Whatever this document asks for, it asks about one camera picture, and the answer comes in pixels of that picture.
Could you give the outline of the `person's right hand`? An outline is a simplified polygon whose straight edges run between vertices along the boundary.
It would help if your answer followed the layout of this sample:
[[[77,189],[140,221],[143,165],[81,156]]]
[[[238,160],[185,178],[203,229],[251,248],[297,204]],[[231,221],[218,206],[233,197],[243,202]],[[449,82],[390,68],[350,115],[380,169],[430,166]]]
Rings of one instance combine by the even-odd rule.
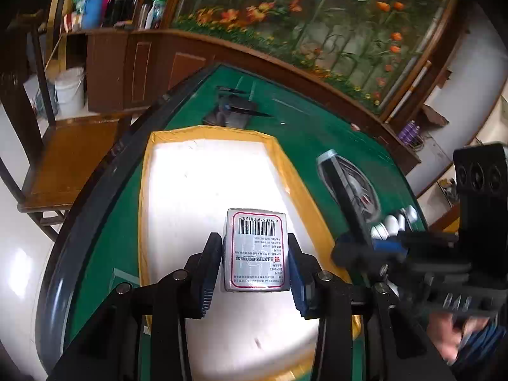
[[[484,329],[489,322],[487,317],[469,317],[457,328],[454,316],[445,312],[429,315],[426,334],[447,363],[453,363],[459,353],[461,343],[474,332]]]

